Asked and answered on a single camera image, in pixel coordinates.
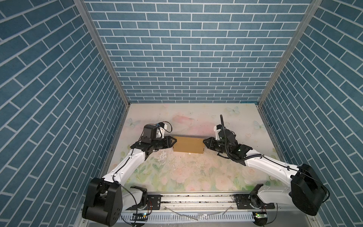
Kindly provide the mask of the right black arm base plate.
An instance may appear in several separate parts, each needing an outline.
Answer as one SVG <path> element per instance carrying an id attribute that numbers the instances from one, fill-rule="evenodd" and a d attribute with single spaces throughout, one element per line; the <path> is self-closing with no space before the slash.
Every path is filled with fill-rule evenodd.
<path id="1" fill-rule="evenodd" d="M 257 196 L 251 196 L 249 194 L 235 194 L 233 199 L 236 203 L 237 209 L 275 209 L 274 203 L 263 203 Z"/>

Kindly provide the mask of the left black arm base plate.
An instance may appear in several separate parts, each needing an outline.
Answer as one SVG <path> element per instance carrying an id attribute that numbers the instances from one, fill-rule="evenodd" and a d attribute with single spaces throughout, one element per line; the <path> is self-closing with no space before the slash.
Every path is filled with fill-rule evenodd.
<path id="1" fill-rule="evenodd" d="M 160 194 L 151 194 L 147 195 L 147 197 L 142 194 L 135 194 L 134 198 L 130 194 L 123 195 L 123 209 L 126 210 L 136 210 L 141 209 L 145 210 L 147 206 L 151 203 L 152 210 L 160 210 L 161 198 Z"/>

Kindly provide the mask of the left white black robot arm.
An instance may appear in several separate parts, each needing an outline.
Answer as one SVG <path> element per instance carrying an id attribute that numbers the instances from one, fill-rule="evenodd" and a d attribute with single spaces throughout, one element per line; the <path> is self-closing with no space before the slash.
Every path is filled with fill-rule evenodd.
<path id="1" fill-rule="evenodd" d="M 148 156 L 160 149 L 172 148 L 177 139 L 172 136 L 138 141 L 130 148 L 125 159 L 110 173 L 101 178 L 93 178 L 88 185 L 82 210 L 82 217 L 106 226 L 113 226 L 123 211 L 132 208 L 136 211 L 135 218 L 148 216 L 138 213 L 139 208 L 152 210 L 152 202 L 148 200 L 147 189 L 124 185 L 135 170 L 146 161 Z"/>

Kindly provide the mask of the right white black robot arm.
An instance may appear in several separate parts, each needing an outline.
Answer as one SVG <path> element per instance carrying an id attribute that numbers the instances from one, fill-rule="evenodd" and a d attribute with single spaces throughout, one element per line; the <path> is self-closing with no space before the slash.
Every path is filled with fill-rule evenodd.
<path id="1" fill-rule="evenodd" d="M 315 216 L 330 192 L 321 182 L 314 169 L 307 164 L 288 164 L 266 156 L 252 147 L 230 142 L 227 138 L 213 137 L 203 141 L 206 148 L 216 151 L 243 166 L 255 168 L 283 183 L 282 187 L 272 187 L 259 183 L 250 192 L 252 207 L 259 209 L 265 204 L 294 205 L 303 213 Z"/>

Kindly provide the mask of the brown cardboard paper box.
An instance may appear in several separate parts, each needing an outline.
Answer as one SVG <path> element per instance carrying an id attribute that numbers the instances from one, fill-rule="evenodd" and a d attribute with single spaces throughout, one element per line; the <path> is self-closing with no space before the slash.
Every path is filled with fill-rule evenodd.
<path id="1" fill-rule="evenodd" d="M 193 153 L 193 154 L 203 154 L 205 144 L 202 138 L 194 137 L 175 137 L 177 142 L 173 145 L 174 152 L 182 153 Z"/>

